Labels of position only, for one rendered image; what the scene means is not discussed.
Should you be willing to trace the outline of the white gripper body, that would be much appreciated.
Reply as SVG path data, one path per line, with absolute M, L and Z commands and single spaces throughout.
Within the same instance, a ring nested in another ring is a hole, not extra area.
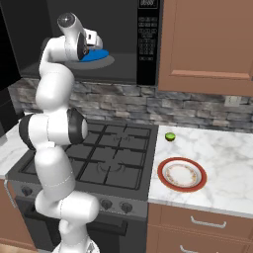
M 103 48 L 103 41 L 99 37 L 99 35 L 96 35 L 95 43 L 93 45 L 94 49 L 102 49 Z

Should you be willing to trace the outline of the blue plate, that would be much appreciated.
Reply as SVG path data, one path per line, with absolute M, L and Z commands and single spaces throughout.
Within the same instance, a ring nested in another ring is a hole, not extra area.
M 81 62 L 92 62 L 103 59 L 109 55 L 105 49 L 90 49 L 89 52 L 81 59 Z

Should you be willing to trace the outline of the grey microwave turntable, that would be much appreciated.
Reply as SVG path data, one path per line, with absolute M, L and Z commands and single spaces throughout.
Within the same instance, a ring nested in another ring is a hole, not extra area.
M 77 62 L 77 61 L 65 61 L 64 64 L 66 67 L 70 69 L 76 70 L 93 70 L 107 67 L 113 64 L 115 59 L 108 55 L 105 58 L 94 60 L 94 61 L 86 61 L 86 62 Z

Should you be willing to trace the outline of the black microwave oven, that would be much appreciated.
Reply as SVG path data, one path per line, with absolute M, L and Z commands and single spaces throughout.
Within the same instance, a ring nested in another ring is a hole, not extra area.
M 98 33 L 103 49 L 115 59 L 113 64 L 100 69 L 71 69 L 78 80 L 155 83 L 159 0 L 35 0 L 29 12 L 35 16 L 32 20 L 35 36 L 26 54 L 19 59 L 23 76 L 39 75 L 42 41 L 58 37 L 60 29 L 56 19 L 72 12 L 84 28 Z

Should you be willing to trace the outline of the black microwave door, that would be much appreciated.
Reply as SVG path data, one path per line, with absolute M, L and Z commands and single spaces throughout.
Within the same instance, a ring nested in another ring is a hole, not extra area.
M 21 79 L 0 8 L 0 91 Z

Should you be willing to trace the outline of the black counter appliance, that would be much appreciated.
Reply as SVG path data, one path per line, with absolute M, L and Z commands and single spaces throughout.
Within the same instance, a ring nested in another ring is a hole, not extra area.
M 0 138 L 18 123 L 18 118 L 7 88 L 0 91 Z

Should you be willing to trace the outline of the red rimmed white plate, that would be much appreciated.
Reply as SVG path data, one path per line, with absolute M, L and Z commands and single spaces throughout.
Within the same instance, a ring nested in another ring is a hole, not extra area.
M 168 188 L 182 193 L 200 190 L 207 182 L 207 173 L 197 162 L 184 157 L 170 157 L 157 167 L 160 181 Z

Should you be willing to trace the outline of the black gas hob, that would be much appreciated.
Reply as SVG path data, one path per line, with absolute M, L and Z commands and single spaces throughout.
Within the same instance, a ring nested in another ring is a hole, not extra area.
M 158 127 L 90 120 L 87 128 L 75 144 L 65 126 L 26 135 L 36 147 L 14 165 L 8 179 L 40 185 L 55 201 L 77 190 L 145 202 Z

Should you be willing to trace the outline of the brown drawer front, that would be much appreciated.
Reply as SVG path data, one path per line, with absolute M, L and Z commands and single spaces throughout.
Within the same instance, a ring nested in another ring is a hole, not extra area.
M 178 229 L 147 228 L 146 253 L 182 253 L 180 244 L 200 253 L 253 253 L 253 244 Z
M 191 222 L 190 216 L 196 220 L 222 224 L 226 221 L 224 229 L 197 225 Z M 158 204 L 148 205 L 148 223 L 169 228 L 182 228 L 195 232 L 235 237 L 242 240 L 253 241 L 253 219 L 238 217 L 208 211 L 196 211 L 184 208 L 170 207 Z

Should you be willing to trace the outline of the brown base cupboard door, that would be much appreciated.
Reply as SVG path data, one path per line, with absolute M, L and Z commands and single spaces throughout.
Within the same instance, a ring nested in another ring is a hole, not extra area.
M 38 253 L 18 208 L 14 208 L 0 179 L 0 244 Z

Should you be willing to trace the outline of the brown wall cupboard door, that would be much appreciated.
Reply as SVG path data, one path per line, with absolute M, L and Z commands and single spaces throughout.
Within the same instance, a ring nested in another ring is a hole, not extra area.
M 158 89 L 253 96 L 253 0 L 164 0 Z

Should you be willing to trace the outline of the white wall socket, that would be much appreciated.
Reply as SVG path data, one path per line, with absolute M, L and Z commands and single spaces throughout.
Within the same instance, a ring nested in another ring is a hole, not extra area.
M 240 105 L 241 98 L 238 96 L 226 96 L 224 105 L 226 107 L 238 107 Z

